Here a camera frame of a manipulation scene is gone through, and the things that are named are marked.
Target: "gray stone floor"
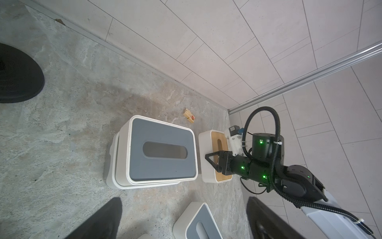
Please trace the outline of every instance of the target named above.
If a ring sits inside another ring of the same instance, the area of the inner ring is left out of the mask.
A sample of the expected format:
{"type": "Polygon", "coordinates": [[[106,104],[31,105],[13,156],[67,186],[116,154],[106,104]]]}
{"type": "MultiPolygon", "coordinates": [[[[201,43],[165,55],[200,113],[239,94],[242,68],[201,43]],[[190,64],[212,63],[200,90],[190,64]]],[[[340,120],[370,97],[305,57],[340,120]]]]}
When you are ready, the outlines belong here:
{"type": "Polygon", "coordinates": [[[135,190],[103,179],[107,144],[131,116],[189,127],[197,140],[229,126],[226,110],[16,1],[0,0],[0,42],[33,57],[46,80],[35,98],[0,104],[0,238],[65,238],[113,197],[118,238],[174,238],[191,201],[209,205],[224,238],[249,238],[238,177],[135,190]]]}

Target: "black cable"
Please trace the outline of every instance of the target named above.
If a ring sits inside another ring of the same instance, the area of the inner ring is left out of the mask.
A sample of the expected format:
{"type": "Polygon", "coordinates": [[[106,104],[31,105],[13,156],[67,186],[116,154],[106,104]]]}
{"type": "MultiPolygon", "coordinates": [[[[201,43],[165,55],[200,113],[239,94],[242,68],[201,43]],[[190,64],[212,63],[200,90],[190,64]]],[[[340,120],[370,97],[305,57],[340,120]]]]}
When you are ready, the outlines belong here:
{"type": "MultiPolygon", "coordinates": [[[[257,113],[259,113],[260,111],[269,111],[273,115],[273,118],[275,120],[275,126],[276,126],[274,142],[280,141],[281,126],[280,126],[280,118],[278,117],[278,113],[275,111],[275,109],[268,107],[268,106],[262,106],[260,108],[257,108],[256,110],[254,110],[249,115],[247,122],[245,123],[244,131],[243,131],[243,138],[242,138],[242,143],[241,143],[244,154],[250,159],[254,159],[254,158],[252,157],[252,155],[250,155],[247,152],[247,149],[245,148],[245,138],[246,138],[249,123],[251,122],[252,118],[257,113]]],[[[343,216],[349,218],[353,222],[357,222],[359,220],[356,216],[354,216],[353,214],[351,214],[348,211],[345,211],[342,208],[337,208],[334,206],[323,205],[323,204],[314,203],[314,202],[306,202],[306,201],[302,201],[302,200],[297,200],[297,199],[290,197],[288,194],[285,194],[280,188],[276,187],[275,181],[274,181],[274,173],[275,173],[275,165],[276,165],[277,152],[278,152],[279,146],[280,145],[276,143],[275,146],[272,148],[272,160],[271,160],[270,167],[269,167],[270,169],[269,169],[268,180],[269,180],[269,183],[272,186],[272,188],[281,197],[285,198],[286,200],[290,201],[291,203],[293,203],[295,205],[306,206],[306,207],[315,208],[315,209],[319,209],[319,210],[323,210],[323,211],[329,211],[329,212],[337,213],[337,214],[340,214],[340,215],[343,215],[343,216]]],[[[359,226],[366,234],[368,234],[368,235],[373,234],[373,231],[364,223],[360,222],[357,224],[357,226],[359,226]]]]}
{"type": "Polygon", "coordinates": [[[252,192],[251,190],[249,190],[249,189],[244,185],[243,181],[241,181],[242,178],[244,178],[244,177],[241,177],[241,178],[240,178],[240,182],[241,182],[241,184],[242,184],[243,187],[244,187],[247,191],[249,191],[250,193],[253,193],[253,194],[262,194],[262,193],[264,193],[264,192],[267,190],[267,189],[265,189],[265,190],[262,191],[261,193],[255,193],[255,192],[252,192]]]}

